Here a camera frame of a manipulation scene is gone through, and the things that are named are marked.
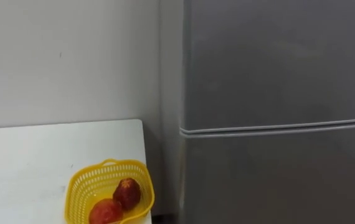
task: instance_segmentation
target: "yellow basket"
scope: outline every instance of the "yellow basket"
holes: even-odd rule
[[[124,213],[123,220],[117,223],[145,217],[155,200],[153,183],[146,166],[135,160],[107,159],[78,171],[71,178],[65,200],[65,221],[68,224],[89,223],[93,206],[104,198],[112,198],[120,180],[127,177],[139,183],[141,200],[132,211]]]

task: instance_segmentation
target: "freezer door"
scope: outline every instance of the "freezer door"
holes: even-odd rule
[[[180,223],[355,223],[355,129],[185,139]]]
[[[355,119],[355,1],[185,4],[183,131]]]

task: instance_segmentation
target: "white wall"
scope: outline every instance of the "white wall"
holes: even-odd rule
[[[177,212],[181,146],[179,105],[181,104],[183,0],[161,0],[161,116],[165,166],[164,210]]]
[[[0,127],[140,118],[160,206],[158,51],[158,0],[0,0]]]

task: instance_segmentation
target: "white table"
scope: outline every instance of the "white table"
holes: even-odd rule
[[[0,128],[0,223],[65,223],[71,176],[107,158],[146,162],[140,120]]]

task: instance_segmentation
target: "basket handle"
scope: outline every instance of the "basket handle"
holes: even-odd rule
[[[112,163],[112,164],[116,164],[118,162],[118,160],[116,159],[106,159],[103,162],[99,163],[99,166],[104,166],[107,163]]]

